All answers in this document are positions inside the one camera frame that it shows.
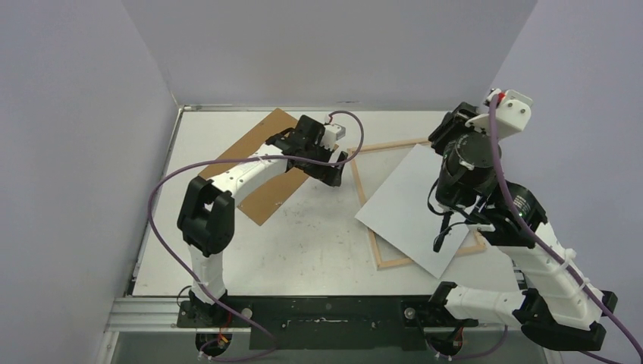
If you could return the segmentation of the light wooden picture frame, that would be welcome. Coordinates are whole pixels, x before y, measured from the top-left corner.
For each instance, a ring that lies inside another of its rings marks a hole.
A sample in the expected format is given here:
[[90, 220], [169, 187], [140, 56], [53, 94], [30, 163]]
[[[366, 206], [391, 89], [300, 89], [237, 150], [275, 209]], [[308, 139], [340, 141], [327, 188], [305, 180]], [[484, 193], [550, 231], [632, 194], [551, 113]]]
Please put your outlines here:
[[[360, 151], [357, 151], [357, 148], [348, 148], [347, 151], [349, 154], [366, 154], [370, 152], [384, 152], [395, 149], [404, 149], [412, 148], [416, 145], [430, 146], [431, 143], [424, 139], [414, 139], [414, 140], [402, 140], [396, 142], [387, 142], [387, 143], [378, 143], [363, 146]], [[359, 204], [363, 207], [367, 202], [367, 197], [365, 195], [362, 181], [359, 176], [359, 169], [356, 163], [356, 160], [350, 162], [350, 168], [352, 171], [352, 176], [356, 186], [356, 192], [359, 200]], [[370, 246], [372, 249], [373, 256], [375, 258], [375, 265], [377, 270], [387, 269], [387, 268], [396, 268], [400, 266], [410, 265], [414, 261], [408, 256], [404, 256], [399, 259], [392, 260], [383, 260], [380, 247], [377, 242], [375, 232], [369, 227], [366, 228], [367, 235], [369, 238]], [[472, 254], [484, 253], [487, 250], [486, 243], [483, 241], [480, 233], [474, 233], [474, 243], [471, 246], [465, 246], [464, 244], [456, 251], [455, 256], [468, 256]]]

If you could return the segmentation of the brown frame backing board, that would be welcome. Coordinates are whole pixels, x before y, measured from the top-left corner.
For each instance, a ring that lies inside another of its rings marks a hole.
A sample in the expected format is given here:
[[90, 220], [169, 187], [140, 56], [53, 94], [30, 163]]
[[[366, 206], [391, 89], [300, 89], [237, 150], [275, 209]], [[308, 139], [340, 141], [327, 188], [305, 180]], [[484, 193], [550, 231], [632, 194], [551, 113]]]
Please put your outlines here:
[[348, 155], [335, 162], [331, 156], [345, 134], [339, 124], [275, 109], [188, 183], [177, 226], [231, 232], [243, 201], [245, 214], [261, 225], [308, 178], [340, 186]]

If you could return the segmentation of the white photo paper sheet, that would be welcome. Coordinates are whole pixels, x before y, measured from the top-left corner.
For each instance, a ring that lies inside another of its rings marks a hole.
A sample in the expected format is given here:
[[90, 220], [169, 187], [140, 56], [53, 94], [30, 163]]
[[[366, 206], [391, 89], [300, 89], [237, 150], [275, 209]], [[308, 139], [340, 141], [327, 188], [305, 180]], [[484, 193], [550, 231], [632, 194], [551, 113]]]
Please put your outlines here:
[[435, 278], [442, 277], [453, 258], [486, 250], [467, 226], [452, 218], [440, 251], [434, 251], [443, 218], [428, 208], [438, 207], [429, 190], [440, 169], [439, 155], [427, 146], [415, 145], [356, 213], [356, 219], [370, 231]]

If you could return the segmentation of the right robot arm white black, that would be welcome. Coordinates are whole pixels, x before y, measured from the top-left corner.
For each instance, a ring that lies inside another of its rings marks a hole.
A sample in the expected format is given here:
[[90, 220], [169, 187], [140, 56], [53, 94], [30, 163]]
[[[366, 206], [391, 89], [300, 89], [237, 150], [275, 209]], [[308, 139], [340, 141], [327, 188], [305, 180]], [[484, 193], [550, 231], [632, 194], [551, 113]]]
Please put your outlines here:
[[549, 350], [596, 352], [607, 334], [601, 319], [613, 314], [616, 294], [597, 289], [580, 272], [574, 250], [560, 244], [534, 194], [497, 173], [500, 139], [522, 131], [530, 115], [529, 104], [518, 99], [502, 98], [486, 114], [463, 102], [428, 136], [442, 159], [427, 198], [428, 209], [442, 219], [434, 251], [458, 214], [526, 280], [525, 288], [510, 292], [442, 282], [428, 300], [428, 314], [438, 325], [493, 322], [518, 328]]

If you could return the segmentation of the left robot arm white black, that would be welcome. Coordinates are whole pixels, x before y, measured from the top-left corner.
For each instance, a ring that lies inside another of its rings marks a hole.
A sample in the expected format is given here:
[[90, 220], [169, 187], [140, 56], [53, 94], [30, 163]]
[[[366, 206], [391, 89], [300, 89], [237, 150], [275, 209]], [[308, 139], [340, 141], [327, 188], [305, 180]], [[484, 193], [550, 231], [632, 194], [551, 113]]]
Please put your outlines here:
[[239, 203], [294, 168], [328, 186], [340, 186], [343, 166], [331, 166], [329, 162], [335, 143], [345, 134], [341, 125], [321, 123], [303, 115], [295, 127], [270, 136], [250, 156], [251, 162], [189, 182], [177, 220], [196, 275], [189, 292], [189, 317], [210, 327], [225, 319], [227, 307], [219, 300], [227, 293], [223, 251], [233, 239]]

